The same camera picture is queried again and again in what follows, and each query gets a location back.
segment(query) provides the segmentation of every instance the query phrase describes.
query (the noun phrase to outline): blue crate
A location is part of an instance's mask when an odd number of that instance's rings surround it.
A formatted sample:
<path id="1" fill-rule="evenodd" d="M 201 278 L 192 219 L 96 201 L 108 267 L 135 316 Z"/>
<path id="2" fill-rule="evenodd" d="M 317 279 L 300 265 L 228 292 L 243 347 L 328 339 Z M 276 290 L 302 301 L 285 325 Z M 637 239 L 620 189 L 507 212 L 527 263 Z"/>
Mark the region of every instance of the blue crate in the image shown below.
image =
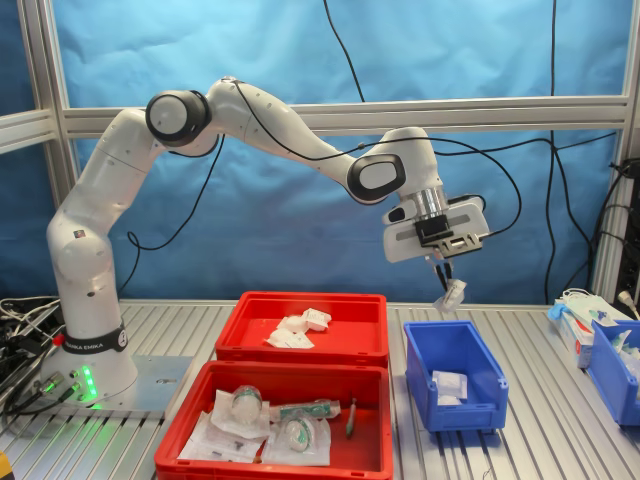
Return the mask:
<path id="1" fill-rule="evenodd" d="M 424 427 L 446 430 L 503 428 L 509 384 L 498 362 L 469 321 L 409 322 L 407 380 Z M 467 402 L 438 405 L 434 370 L 464 373 Z"/>
<path id="2" fill-rule="evenodd" d="M 617 327 L 604 328 L 593 322 L 593 329 L 589 375 L 617 424 L 640 425 L 640 401 L 636 400 L 638 381 L 611 346 L 611 340 L 617 335 L 631 330 L 625 343 L 640 347 L 640 322 L 619 321 Z"/>

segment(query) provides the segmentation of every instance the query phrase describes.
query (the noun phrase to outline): blue backdrop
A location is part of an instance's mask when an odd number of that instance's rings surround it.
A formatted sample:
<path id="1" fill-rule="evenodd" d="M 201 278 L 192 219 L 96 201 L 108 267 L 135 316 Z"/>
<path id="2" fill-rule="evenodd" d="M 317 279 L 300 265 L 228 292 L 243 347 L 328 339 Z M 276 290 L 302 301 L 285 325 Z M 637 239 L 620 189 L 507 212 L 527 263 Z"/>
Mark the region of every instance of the blue backdrop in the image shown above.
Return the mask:
<path id="1" fill-rule="evenodd" d="M 559 3 L 556 94 L 621 93 L 631 0 Z M 329 4 L 367 100 L 549 93 L 550 1 Z M 223 75 L 234 75 L 291 103 L 358 101 L 320 0 L 188 5 L 150 0 L 56 2 L 72 106 L 144 105 L 160 90 L 206 91 Z M 558 132 L 557 144 L 604 133 Z M 437 136 L 482 149 L 548 137 L 548 132 Z M 375 138 L 326 140 L 348 148 Z M 78 142 L 83 164 L 94 145 L 95 140 Z M 609 137 L 562 151 L 574 214 L 588 232 L 604 198 L 613 146 Z M 485 242 L 480 253 L 456 260 L 456 275 L 469 282 L 471 302 L 541 303 L 550 253 L 544 218 L 549 148 L 532 144 L 500 152 L 496 158 L 518 182 L 522 217 L 508 233 Z M 133 230 L 143 245 L 163 243 L 191 210 L 211 160 L 171 155 L 157 160 L 136 202 L 112 231 L 119 284 L 135 258 L 126 232 Z M 476 192 L 487 199 L 485 213 L 493 229 L 515 215 L 511 185 L 484 157 L 441 157 L 440 170 L 449 195 Z M 37 195 L 49 195 L 45 190 Z M 356 204 L 342 188 L 310 169 L 228 139 L 193 220 L 166 249 L 142 253 L 125 296 L 237 298 L 249 289 L 291 289 L 376 292 L 394 301 L 435 300 L 440 287 L 424 260 L 388 264 L 384 259 L 380 220 L 395 202 L 393 198 L 373 207 Z M 568 223 L 559 181 L 554 183 L 552 202 L 560 261 L 551 283 L 558 293 L 586 258 L 586 246 Z M 16 229 L 17 238 L 27 234 L 15 219 L 4 225 Z M 35 270 L 32 276 L 46 279 L 54 290 L 50 266 L 42 263 L 40 273 Z M 7 289 L 26 293 L 30 285 L 27 277 Z"/>
<path id="2" fill-rule="evenodd" d="M 0 2 L 0 115 L 33 110 L 16 2 Z M 53 216 L 42 145 L 0 155 L 0 298 L 51 293 L 45 231 Z"/>

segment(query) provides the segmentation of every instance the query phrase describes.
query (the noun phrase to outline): red plastic bin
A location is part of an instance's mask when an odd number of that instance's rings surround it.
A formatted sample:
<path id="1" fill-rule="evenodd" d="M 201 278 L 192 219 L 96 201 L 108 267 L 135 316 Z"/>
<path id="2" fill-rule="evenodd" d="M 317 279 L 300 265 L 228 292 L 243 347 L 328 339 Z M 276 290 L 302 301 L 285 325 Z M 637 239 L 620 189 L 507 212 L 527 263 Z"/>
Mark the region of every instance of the red plastic bin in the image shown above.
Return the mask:
<path id="1" fill-rule="evenodd" d="M 382 295 L 246 292 L 218 341 L 219 360 L 296 362 L 385 367 L 389 359 L 387 302 Z M 275 348 L 265 342 L 283 317 L 315 308 L 332 316 L 324 332 L 309 330 L 309 350 Z"/>
<path id="2" fill-rule="evenodd" d="M 328 467 L 243 464 L 178 460 L 201 411 L 211 411 L 216 389 L 234 391 L 254 385 L 273 405 L 340 400 L 342 413 L 329 420 Z M 346 437 L 351 396 L 357 399 L 353 436 Z M 286 365 L 257 362 L 209 362 L 202 367 L 187 398 L 155 454 L 160 480 L 344 479 L 393 477 L 391 413 L 387 370 L 345 365 Z"/>

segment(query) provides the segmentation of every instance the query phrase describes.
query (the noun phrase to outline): slatted metal surface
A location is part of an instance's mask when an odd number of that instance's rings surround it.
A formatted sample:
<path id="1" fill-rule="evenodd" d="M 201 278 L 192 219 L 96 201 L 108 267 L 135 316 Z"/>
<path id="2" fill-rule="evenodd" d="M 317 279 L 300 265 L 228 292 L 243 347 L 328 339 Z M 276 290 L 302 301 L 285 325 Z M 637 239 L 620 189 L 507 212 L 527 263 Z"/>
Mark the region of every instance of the slatted metal surface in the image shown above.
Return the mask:
<path id="1" fill-rule="evenodd" d="M 125 301 L 122 311 L 136 353 L 195 357 L 181 402 L 199 366 L 214 357 L 233 305 Z M 443 317 L 424 305 L 390 304 L 388 318 L 395 478 L 640 478 L 640 429 L 613 422 L 588 375 L 572 367 L 544 309 L 466 306 Z M 496 434 L 430 434 L 408 392 L 402 323 L 458 319 L 474 322 L 509 380 L 507 424 Z M 17 436 L 0 437 L 0 450 L 18 479 L 148 480 L 168 422 L 96 411 L 91 417 L 41 414 L 16 427 Z"/>

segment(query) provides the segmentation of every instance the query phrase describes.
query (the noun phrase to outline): white box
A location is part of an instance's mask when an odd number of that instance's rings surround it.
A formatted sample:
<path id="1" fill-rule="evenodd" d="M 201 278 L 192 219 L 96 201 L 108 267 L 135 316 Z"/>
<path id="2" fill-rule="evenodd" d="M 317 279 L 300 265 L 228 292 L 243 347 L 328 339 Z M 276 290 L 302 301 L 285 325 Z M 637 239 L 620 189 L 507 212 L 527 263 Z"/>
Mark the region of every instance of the white box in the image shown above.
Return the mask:
<path id="1" fill-rule="evenodd" d="M 580 322 L 571 312 L 564 311 L 558 320 L 551 320 L 556 326 L 567 349 L 573 354 L 578 368 L 587 368 L 591 362 L 593 331 L 591 326 Z"/>

